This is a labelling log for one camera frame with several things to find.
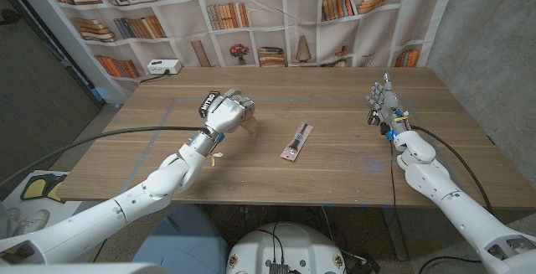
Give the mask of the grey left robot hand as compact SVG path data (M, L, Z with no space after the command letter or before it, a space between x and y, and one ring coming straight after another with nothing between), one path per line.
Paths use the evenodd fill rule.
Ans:
M255 103L241 94L238 88L231 88L224 94L210 91L198 109L205 119L205 126L217 133L230 133L249 120L255 113Z

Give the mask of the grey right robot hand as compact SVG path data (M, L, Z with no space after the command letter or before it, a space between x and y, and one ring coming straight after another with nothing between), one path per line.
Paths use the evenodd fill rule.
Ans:
M394 134L409 131L406 111L393 90L388 72L384 73L383 84L374 83L371 87L371 95L366 96L366 100L372 106L367 118L369 125L384 124Z

